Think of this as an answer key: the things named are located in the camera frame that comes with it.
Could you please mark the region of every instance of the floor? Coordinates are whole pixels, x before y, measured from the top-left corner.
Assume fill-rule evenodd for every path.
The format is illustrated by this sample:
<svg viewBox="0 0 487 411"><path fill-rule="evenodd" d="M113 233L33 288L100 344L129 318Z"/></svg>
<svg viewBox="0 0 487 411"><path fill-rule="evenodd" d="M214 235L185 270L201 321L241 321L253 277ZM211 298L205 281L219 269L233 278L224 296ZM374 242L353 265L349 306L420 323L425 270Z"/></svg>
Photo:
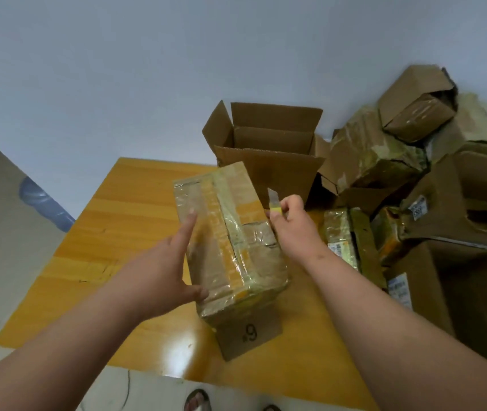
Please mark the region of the floor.
<svg viewBox="0 0 487 411"><path fill-rule="evenodd" d="M0 330L21 302L64 234L18 198L25 175L0 153ZM0 347L0 360L11 352ZM195 387L209 393L214 410L261 410L274 403L283 411L335 411L342 407L248 394L240 390L198 384L152 373L107 366L86 394L83 411L180 411Z"/></svg>

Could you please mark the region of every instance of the wooden table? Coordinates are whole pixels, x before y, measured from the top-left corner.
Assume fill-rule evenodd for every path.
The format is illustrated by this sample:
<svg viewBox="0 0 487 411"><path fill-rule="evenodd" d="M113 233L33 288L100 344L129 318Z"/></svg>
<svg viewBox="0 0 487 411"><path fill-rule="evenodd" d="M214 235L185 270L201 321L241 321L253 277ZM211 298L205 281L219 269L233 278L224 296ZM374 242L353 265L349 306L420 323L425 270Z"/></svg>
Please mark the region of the wooden table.
<svg viewBox="0 0 487 411"><path fill-rule="evenodd" d="M172 182L212 166L120 158L0 332L19 347L95 291L132 255L173 234ZM322 213L312 212L315 220ZM185 265L184 279L189 282ZM361 409L376 405L311 279L292 268L276 302L283 334L226 363L194 304L141 324L112 366Z"/></svg>

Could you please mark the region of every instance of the hand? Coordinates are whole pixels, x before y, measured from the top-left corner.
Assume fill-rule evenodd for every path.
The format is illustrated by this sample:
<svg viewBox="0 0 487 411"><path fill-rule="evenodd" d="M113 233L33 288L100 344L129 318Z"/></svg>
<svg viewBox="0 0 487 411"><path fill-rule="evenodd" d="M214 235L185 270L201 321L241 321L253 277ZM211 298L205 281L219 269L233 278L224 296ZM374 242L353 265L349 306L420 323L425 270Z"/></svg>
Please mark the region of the hand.
<svg viewBox="0 0 487 411"><path fill-rule="evenodd" d="M330 254L317 233L314 221L304 210L300 196L292 194L282 200L280 206L283 212L287 212L287 219L275 211L270 212L269 218L281 249L289 258L306 267L310 260Z"/></svg>
<svg viewBox="0 0 487 411"><path fill-rule="evenodd" d="M140 322L208 296L206 288L183 282L184 255L195 223L191 213L175 235L128 262L106 285Z"/></svg>

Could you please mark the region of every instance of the white wall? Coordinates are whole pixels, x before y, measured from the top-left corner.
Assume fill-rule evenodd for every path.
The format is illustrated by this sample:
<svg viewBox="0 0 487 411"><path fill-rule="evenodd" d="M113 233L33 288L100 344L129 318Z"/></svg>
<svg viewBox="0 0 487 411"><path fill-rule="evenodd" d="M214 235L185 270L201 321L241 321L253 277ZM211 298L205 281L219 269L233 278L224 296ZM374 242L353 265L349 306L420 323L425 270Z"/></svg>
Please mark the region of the white wall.
<svg viewBox="0 0 487 411"><path fill-rule="evenodd" d="M487 99L487 0L0 0L0 150L78 216L119 156L214 163L220 98L329 136L411 62Z"/></svg>

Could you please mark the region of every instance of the forearm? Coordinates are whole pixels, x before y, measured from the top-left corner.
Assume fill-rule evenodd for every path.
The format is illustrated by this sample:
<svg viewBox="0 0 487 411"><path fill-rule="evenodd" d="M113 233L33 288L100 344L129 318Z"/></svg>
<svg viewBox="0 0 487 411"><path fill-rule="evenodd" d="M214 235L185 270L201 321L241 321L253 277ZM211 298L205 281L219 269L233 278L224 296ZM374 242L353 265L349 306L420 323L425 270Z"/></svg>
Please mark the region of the forearm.
<svg viewBox="0 0 487 411"><path fill-rule="evenodd" d="M75 409L137 322L101 288L0 362L0 410Z"/></svg>
<svg viewBox="0 0 487 411"><path fill-rule="evenodd" d="M305 267L381 408L487 408L487 360L336 255L326 253Z"/></svg>

